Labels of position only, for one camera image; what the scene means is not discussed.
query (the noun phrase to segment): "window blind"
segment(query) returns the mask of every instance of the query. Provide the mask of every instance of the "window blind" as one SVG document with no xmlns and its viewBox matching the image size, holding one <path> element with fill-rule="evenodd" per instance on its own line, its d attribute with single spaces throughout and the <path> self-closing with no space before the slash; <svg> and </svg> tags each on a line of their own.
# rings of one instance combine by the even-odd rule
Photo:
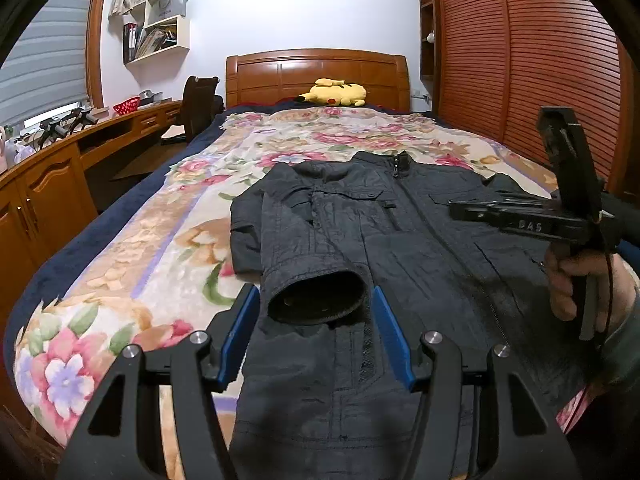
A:
<svg viewBox="0 0 640 480">
<path fill-rule="evenodd" d="M 91 0 L 49 0 L 0 68 L 0 124 L 88 98 L 84 48 Z"/>
</svg>

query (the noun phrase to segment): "red basket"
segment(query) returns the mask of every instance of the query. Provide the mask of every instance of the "red basket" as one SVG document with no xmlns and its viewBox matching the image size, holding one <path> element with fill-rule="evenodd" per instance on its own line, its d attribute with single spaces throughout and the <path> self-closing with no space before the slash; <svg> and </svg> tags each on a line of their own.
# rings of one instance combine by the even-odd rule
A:
<svg viewBox="0 0 640 480">
<path fill-rule="evenodd" d="M 131 99 L 127 99 L 123 103 L 119 105 L 115 105 L 113 109 L 118 115 L 127 115 L 132 112 L 135 112 L 140 106 L 140 96 L 132 97 Z"/>
</svg>

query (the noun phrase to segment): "human hand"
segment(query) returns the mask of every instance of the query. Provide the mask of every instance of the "human hand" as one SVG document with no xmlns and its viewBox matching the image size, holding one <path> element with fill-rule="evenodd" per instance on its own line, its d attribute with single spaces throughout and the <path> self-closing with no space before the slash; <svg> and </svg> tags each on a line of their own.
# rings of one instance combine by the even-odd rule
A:
<svg viewBox="0 0 640 480">
<path fill-rule="evenodd" d="M 572 276 L 598 277 L 598 311 L 596 330 L 604 332 L 609 312 L 609 271 L 605 255 L 598 251 L 583 250 L 576 256 L 562 258 L 566 247 L 549 245 L 545 255 L 545 270 L 551 291 L 551 310 L 562 321 L 571 321 L 577 315 L 572 295 Z M 636 287 L 632 275 L 626 270 L 619 254 L 611 255 L 613 272 L 613 303 L 609 333 L 613 333 L 631 312 L 636 300 Z"/>
</svg>

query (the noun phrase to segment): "metal bolt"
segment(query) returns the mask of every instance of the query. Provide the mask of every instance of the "metal bolt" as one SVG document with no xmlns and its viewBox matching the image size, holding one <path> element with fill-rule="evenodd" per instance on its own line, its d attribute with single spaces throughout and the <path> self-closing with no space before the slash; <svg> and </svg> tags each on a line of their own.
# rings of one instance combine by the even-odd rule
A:
<svg viewBox="0 0 640 480">
<path fill-rule="evenodd" d="M 131 359 L 138 355 L 140 348 L 137 345 L 127 345 L 122 349 L 122 355 L 127 359 Z"/>
<path fill-rule="evenodd" d="M 507 345 L 496 345 L 494 346 L 494 353 L 498 357 L 509 357 L 509 355 L 511 355 L 511 348 L 509 348 Z"/>
<path fill-rule="evenodd" d="M 435 330 L 427 332 L 424 336 L 422 336 L 422 338 L 425 343 L 429 343 L 431 345 L 442 343 L 442 334 L 440 332 L 436 332 Z"/>
<path fill-rule="evenodd" d="M 209 336 L 206 332 L 199 330 L 198 332 L 194 332 L 189 336 L 189 341 L 191 341 L 194 345 L 199 345 L 204 343 Z"/>
</svg>

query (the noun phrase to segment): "louvered wardrobe door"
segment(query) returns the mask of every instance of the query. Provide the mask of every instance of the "louvered wardrobe door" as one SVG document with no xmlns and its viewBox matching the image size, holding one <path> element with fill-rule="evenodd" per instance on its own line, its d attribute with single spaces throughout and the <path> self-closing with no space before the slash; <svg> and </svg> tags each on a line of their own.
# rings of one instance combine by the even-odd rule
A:
<svg viewBox="0 0 640 480">
<path fill-rule="evenodd" d="M 540 105 L 571 106 L 596 170 L 609 176 L 620 118 L 616 37 L 588 0 L 507 0 L 509 107 L 503 143 L 548 163 L 536 131 Z"/>
<path fill-rule="evenodd" d="M 506 76 L 503 0 L 440 0 L 440 30 L 439 116 L 499 139 Z"/>
</svg>

